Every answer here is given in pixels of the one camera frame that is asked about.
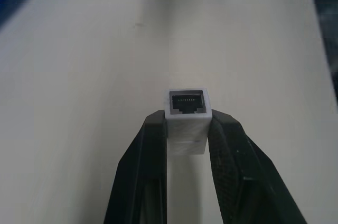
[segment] white plastic housing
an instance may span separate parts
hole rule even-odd
[[[175,114],[172,96],[203,93],[203,110],[193,114]],[[170,89],[165,94],[165,119],[167,120],[168,150],[174,155],[204,154],[212,111],[206,88]]]

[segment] white surface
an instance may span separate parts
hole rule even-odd
[[[186,90],[203,91],[205,113],[171,114],[170,93]],[[168,134],[167,152],[171,155],[204,154],[209,125],[212,119],[209,95],[206,88],[167,90],[164,98],[164,115]]]
[[[1,223],[100,223],[164,90],[198,86],[308,223],[336,223],[338,115],[316,22],[312,0],[29,0],[0,30]],[[169,223],[221,223],[208,155],[168,169]]]

